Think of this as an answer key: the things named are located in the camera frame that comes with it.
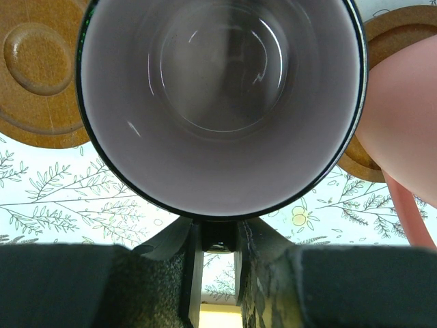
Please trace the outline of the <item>cream mug pink outside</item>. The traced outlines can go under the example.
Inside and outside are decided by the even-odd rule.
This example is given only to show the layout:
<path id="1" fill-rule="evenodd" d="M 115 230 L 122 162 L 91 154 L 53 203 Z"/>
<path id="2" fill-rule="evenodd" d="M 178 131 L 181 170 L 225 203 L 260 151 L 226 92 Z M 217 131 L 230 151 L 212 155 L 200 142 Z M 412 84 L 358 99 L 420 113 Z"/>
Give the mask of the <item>cream mug pink outside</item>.
<path id="1" fill-rule="evenodd" d="M 409 243 L 435 249 L 414 199 L 436 205 L 436 37 L 370 70 L 356 136 L 382 170 Z"/>

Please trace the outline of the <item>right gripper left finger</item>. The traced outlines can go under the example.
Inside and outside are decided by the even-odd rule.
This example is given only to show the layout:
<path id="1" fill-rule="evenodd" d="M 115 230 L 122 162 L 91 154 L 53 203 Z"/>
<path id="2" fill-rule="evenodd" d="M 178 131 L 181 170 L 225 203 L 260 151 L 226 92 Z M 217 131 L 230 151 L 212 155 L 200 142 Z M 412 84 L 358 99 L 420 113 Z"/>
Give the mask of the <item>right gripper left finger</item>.
<path id="1" fill-rule="evenodd" d="M 201 226 L 180 217 L 136 246 L 145 260 L 147 327 L 198 327 L 203 250 Z"/>

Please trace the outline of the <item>purple mug black handle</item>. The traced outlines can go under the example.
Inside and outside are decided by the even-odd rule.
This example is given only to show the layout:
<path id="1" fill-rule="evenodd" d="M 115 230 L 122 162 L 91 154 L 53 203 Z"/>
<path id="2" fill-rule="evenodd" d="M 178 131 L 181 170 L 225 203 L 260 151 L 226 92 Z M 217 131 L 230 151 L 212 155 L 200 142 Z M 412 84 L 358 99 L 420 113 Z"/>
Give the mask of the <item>purple mug black handle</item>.
<path id="1" fill-rule="evenodd" d="M 346 151 L 367 88 L 354 1 L 91 1 L 83 125 L 143 199 L 197 221 L 295 202 Z"/>

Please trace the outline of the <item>brown wooden coaster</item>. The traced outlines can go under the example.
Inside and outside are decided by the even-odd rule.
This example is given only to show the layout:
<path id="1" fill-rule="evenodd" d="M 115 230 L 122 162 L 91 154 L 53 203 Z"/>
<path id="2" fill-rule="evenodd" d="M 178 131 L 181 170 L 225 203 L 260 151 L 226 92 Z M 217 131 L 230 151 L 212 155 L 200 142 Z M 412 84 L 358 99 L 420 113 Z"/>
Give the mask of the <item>brown wooden coaster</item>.
<path id="1" fill-rule="evenodd" d="M 74 84 L 87 1 L 1 2 L 1 133 L 40 148 L 88 142 Z"/>
<path id="2" fill-rule="evenodd" d="M 365 24 L 367 97 L 339 166 L 427 192 L 436 184 L 436 6 L 410 5 Z"/>

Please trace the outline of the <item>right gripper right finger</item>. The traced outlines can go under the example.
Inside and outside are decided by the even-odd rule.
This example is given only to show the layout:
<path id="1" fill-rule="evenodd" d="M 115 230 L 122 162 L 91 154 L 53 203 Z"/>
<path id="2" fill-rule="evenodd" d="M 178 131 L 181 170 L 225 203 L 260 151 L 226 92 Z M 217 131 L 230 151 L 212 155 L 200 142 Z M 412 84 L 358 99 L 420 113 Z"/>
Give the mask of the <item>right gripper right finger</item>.
<path id="1" fill-rule="evenodd" d="M 236 302 L 244 327 L 294 326 L 291 246 L 260 218 L 238 223 Z"/>

